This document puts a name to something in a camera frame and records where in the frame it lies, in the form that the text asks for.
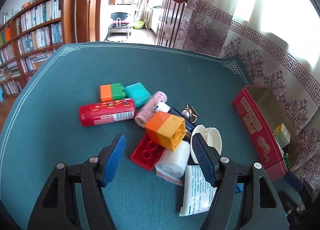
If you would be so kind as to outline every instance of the open red tin box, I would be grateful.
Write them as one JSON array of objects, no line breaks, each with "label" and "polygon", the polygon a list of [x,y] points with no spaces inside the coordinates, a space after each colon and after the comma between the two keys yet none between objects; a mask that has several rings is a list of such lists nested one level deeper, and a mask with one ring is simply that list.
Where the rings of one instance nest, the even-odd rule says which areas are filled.
[{"label": "open red tin box", "polygon": [[[271,180],[277,180],[290,171],[296,163],[300,145],[296,133],[284,110],[272,95],[261,86],[249,85],[232,102],[246,128],[260,163]],[[283,148],[289,154],[290,167],[287,170],[272,131],[283,123],[290,132],[290,143]]]}]

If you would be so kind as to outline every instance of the red box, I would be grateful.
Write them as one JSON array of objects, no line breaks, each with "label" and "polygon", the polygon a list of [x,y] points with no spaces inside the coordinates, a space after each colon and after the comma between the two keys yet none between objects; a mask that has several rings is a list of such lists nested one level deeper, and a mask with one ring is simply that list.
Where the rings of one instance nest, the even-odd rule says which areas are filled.
[{"label": "red box", "polygon": [[130,98],[94,103],[79,108],[80,122],[84,127],[130,120],[136,114],[134,102]]},{"label": "red box", "polygon": [[290,144],[283,148],[289,154],[290,168],[298,159],[300,145],[296,133],[284,110],[266,88],[250,85],[242,88],[232,102],[244,124],[261,165],[271,180],[277,180],[287,172],[283,157],[272,131],[283,123],[290,132]]},{"label": "red box", "polygon": [[146,133],[135,151],[130,156],[130,160],[134,164],[151,171],[153,170],[163,151],[164,147],[150,140],[149,135]]}]

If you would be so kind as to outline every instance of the pink tube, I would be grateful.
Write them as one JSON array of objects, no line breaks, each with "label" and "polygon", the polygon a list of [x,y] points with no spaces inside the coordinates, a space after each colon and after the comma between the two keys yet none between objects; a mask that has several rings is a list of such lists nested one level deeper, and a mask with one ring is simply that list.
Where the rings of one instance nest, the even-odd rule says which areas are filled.
[{"label": "pink tube", "polygon": [[146,126],[146,123],[153,117],[154,115],[154,108],[159,102],[166,102],[167,96],[164,92],[156,92],[150,100],[141,108],[141,110],[138,112],[138,114],[135,116],[134,120],[136,123],[144,128]]}]

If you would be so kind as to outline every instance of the bookshelf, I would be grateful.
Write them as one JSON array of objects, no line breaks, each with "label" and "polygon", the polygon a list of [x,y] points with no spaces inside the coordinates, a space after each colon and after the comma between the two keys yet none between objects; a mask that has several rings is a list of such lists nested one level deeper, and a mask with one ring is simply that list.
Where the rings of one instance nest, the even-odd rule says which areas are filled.
[{"label": "bookshelf", "polygon": [[62,45],[75,43],[75,0],[37,0],[0,26],[0,86],[17,97]]}]

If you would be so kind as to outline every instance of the red toy block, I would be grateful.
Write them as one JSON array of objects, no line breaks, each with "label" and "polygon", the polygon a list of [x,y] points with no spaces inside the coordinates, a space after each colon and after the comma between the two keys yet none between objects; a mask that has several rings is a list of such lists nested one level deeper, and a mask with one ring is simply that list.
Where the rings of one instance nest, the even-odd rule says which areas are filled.
[{"label": "red toy block", "polygon": [[145,170],[151,171],[163,151],[164,147],[150,140],[149,135],[146,133],[130,156],[130,160]]}]

